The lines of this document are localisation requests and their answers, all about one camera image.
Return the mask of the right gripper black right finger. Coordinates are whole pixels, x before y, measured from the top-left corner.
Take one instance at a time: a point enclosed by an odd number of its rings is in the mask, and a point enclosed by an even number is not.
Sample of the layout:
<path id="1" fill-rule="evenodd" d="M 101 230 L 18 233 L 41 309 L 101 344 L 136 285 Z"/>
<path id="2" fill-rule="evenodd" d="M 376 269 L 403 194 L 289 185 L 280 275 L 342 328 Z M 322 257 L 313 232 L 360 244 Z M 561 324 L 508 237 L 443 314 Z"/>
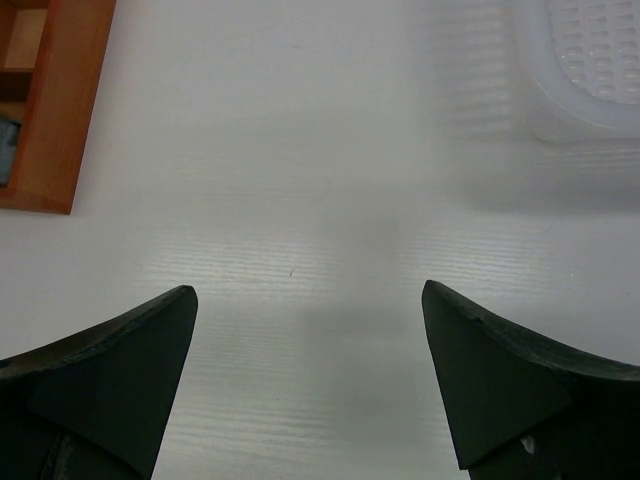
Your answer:
<path id="1" fill-rule="evenodd" d="M 429 280 L 426 338 L 472 479 L 636 479 L 639 369 L 502 318 Z"/>

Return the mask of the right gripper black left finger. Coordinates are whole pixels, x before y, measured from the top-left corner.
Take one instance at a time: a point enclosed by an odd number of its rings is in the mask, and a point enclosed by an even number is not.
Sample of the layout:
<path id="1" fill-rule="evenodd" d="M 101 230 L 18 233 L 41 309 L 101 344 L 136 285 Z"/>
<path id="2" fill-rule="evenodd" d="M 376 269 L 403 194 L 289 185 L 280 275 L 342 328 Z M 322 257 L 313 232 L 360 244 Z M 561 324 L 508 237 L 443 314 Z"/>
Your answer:
<path id="1" fill-rule="evenodd" d="M 182 285 L 3 359 L 2 478 L 151 478 L 197 311 Z"/>

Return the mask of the dark grey sock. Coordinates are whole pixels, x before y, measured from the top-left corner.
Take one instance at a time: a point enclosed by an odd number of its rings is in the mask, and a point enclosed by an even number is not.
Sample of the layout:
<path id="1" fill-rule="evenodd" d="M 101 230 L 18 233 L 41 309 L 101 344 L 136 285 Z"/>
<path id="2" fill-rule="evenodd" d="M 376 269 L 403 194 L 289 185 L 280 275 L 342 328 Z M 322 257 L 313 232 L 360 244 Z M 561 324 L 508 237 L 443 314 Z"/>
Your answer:
<path id="1" fill-rule="evenodd" d="M 6 187 L 14 164 L 21 124 L 2 117 L 0 120 L 0 185 Z"/>

